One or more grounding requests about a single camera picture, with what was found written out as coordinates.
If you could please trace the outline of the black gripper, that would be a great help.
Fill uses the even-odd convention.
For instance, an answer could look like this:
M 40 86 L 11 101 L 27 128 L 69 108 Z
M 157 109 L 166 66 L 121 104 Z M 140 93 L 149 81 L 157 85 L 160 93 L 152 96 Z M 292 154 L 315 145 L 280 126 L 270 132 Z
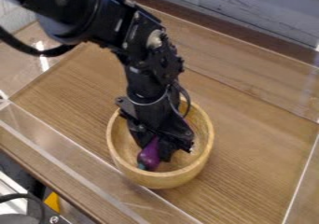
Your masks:
M 159 159 L 166 162 L 176 151 L 191 152 L 195 132 L 179 113 L 180 99 L 164 97 L 152 104 L 139 104 L 123 96 L 116 99 L 116 105 L 140 148 L 159 139 Z

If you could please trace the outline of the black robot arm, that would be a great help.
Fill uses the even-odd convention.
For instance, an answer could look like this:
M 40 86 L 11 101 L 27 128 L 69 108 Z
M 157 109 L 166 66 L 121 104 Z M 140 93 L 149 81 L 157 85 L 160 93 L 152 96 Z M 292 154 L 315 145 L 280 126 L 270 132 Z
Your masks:
M 141 166 L 170 161 L 192 149 L 195 132 L 179 110 L 190 97 L 179 84 L 184 61 L 160 19 L 131 0 L 9 0 L 39 17 L 60 46 L 39 50 L 0 27 L 0 41 L 28 55 L 56 57 L 84 42 L 109 49 L 120 60 L 127 94 L 116 100 L 128 130 L 141 148 Z

